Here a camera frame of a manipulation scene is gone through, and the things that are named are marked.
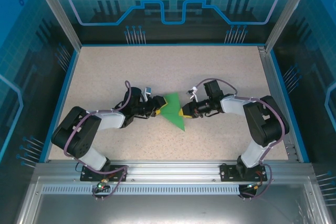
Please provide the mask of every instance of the enclosure floor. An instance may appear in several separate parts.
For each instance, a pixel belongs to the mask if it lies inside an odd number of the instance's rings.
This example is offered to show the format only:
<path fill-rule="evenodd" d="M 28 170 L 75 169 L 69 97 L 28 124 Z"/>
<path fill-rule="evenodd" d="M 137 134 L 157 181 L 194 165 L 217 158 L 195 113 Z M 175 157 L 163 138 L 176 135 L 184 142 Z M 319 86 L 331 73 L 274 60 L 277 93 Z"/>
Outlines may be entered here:
<path fill-rule="evenodd" d="M 149 46 L 83 47 L 73 74 L 60 122 L 74 106 L 86 110 L 110 109 L 123 100 L 125 80 L 152 95 L 178 92 L 181 106 L 186 91 L 205 78 L 234 85 L 239 95 L 263 97 L 269 89 L 257 47 Z M 220 83 L 224 93 L 230 87 Z M 201 86 L 199 99 L 206 98 Z M 234 160 L 251 141 L 246 119 L 234 114 L 184 119 L 185 132 L 162 116 L 134 119 L 124 129 L 97 133 L 93 146 L 109 159 L 127 160 Z M 53 146 L 49 159 L 67 159 Z M 266 159 L 287 159 L 281 142 Z"/>

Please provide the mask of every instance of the green fabric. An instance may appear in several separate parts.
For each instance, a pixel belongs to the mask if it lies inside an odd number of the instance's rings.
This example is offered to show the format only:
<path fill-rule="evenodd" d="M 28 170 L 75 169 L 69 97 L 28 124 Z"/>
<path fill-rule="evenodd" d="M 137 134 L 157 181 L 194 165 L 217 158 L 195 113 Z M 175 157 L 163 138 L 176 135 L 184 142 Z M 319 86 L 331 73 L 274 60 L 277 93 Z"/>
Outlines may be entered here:
<path fill-rule="evenodd" d="M 184 131 L 183 118 L 178 115 L 181 109 L 178 93 L 167 94 L 164 98 L 167 105 L 160 109 L 161 115 Z"/>

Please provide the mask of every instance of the blue edge strip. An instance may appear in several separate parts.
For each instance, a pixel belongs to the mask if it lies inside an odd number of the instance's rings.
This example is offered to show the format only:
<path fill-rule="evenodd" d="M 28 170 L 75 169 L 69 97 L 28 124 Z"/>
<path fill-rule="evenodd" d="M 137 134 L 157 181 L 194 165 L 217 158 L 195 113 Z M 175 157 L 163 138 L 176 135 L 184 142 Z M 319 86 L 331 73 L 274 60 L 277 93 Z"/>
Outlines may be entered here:
<path fill-rule="evenodd" d="M 74 75 L 76 63 L 78 60 L 79 54 L 74 50 L 74 53 L 72 54 L 71 61 L 69 64 L 69 68 L 67 71 L 67 74 L 65 75 L 63 86 L 61 89 L 61 93 L 59 94 L 59 98 L 56 104 L 54 116 L 51 119 L 50 127 L 47 133 L 46 141 L 42 149 L 42 153 L 40 156 L 40 163 L 44 163 L 48 160 L 48 156 L 51 150 L 51 136 L 53 135 L 54 130 L 58 126 L 59 118 L 61 117 L 61 113 L 63 110 L 63 106 L 69 91 L 70 83 L 72 80 L 72 76 Z"/>
<path fill-rule="evenodd" d="M 90 45 L 90 44 L 87 44 L 87 45 L 83 45 L 83 46 L 119 47 L 119 46 L 125 46 L 125 45 L 110 45 L 110 44 L 107 44 L 107 45 L 97 45 L 97 44 Z M 150 45 L 129 45 L 129 46 L 264 46 L 264 44 L 150 44 Z M 66 97 L 67 97 L 67 94 L 68 94 L 68 91 L 69 91 L 72 76 L 74 75 L 74 71 L 75 71 L 77 60 L 78 60 L 78 56 L 79 55 L 77 54 L 77 52 L 74 51 L 74 53 L 72 55 L 72 58 L 71 58 L 70 65 L 69 65 L 68 72 L 67 72 L 67 74 L 65 76 L 65 79 L 64 79 L 64 83 L 63 83 L 63 86 L 62 86 L 61 93 L 60 93 L 59 98 L 58 98 L 58 102 L 57 102 L 57 105 L 56 105 L 56 108 L 55 108 L 54 116 L 52 117 L 52 120 L 51 120 L 51 124 L 50 124 L 50 128 L 49 128 L 49 131 L 48 131 L 48 134 L 47 134 L 45 145 L 43 147 L 42 154 L 41 154 L 41 157 L 40 157 L 40 160 L 39 160 L 41 163 L 46 162 L 47 159 L 48 159 L 48 156 L 49 156 L 49 153 L 50 153 L 50 150 L 51 150 L 51 146 L 52 146 L 51 136 L 53 135 L 53 132 L 58 125 L 59 118 L 61 116 L 63 106 L 64 106 L 64 103 L 65 103 L 65 100 L 66 100 Z M 299 144 L 299 148 L 300 148 L 300 152 L 301 152 L 301 155 L 302 155 L 303 162 L 308 163 L 309 159 L 308 159 L 307 151 L 306 151 L 306 148 L 304 147 L 304 143 L 303 143 L 303 139 L 302 139 L 302 136 L 301 136 L 301 133 L 300 133 L 300 130 L 299 130 L 299 126 L 298 126 L 298 123 L 296 121 L 294 111 L 293 111 L 292 105 L 290 103 L 287 90 L 285 88 L 285 83 L 283 82 L 283 78 L 282 78 L 282 75 L 281 75 L 281 72 L 280 72 L 278 61 L 275 57 L 275 54 L 274 54 L 273 50 L 271 51 L 271 57 L 272 57 L 272 61 L 273 61 L 274 66 L 275 66 L 275 71 L 277 73 L 277 76 L 278 76 L 278 79 L 279 79 L 279 82 L 280 82 L 281 90 L 284 94 L 283 96 L 285 97 L 285 102 L 286 102 L 286 105 L 287 105 L 287 108 L 288 108 L 288 111 L 289 111 L 289 115 L 290 115 L 290 118 L 291 118 L 291 121 L 292 121 L 292 124 L 293 124 L 293 128 L 294 128 L 293 130 L 295 131 L 295 135 L 296 135 L 297 140 L 298 140 L 298 144 Z"/>

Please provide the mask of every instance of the work surface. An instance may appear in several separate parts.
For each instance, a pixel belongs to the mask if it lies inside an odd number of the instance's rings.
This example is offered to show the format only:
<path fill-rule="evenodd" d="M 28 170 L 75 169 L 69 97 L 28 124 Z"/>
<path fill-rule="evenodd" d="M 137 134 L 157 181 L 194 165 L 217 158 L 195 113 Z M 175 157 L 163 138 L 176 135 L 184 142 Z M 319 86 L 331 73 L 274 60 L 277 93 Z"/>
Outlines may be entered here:
<path fill-rule="evenodd" d="M 263 97 L 269 89 L 257 47 L 148 46 L 83 47 L 73 74 L 61 120 L 74 106 L 86 110 L 110 109 L 123 100 L 125 80 L 152 95 L 178 92 L 181 106 L 186 91 L 205 78 L 221 78 L 239 95 Z M 232 89 L 219 84 L 223 92 Z M 197 92 L 206 98 L 203 86 Z M 93 146 L 109 159 L 127 160 L 234 160 L 251 141 L 246 119 L 234 114 L 184 119 L 185 132 L 163 116 L 134 119 L 124 129 L 96 134 Z M 49 159 L 67 159 L 54 146 Z M 266 159 L 287 159 L 283 142 Z"/>

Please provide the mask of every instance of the blue printed backdrop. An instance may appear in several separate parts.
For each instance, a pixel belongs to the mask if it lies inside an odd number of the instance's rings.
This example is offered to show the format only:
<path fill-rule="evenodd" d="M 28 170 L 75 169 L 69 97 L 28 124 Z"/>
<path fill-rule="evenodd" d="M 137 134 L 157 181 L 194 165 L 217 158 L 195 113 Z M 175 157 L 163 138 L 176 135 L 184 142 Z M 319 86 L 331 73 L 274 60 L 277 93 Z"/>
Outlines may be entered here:
<path fill-rule="evenodd" d="M 318 174 L 329 169 L 336 173 L 335 1 L 301 0 L 274 48 L 309 159 Z"/>
<path fill-rule="evenodd" d="M 147 43 L 256 43 L 266 41 L 287 0 L 60 2 L 84 44 L 144 43 L 138 26 Z"/>
<path fill-rule="evenodd" d="M 15 223 L 73 47 L 45 0 L 0 0 L 1 223 Z"/>

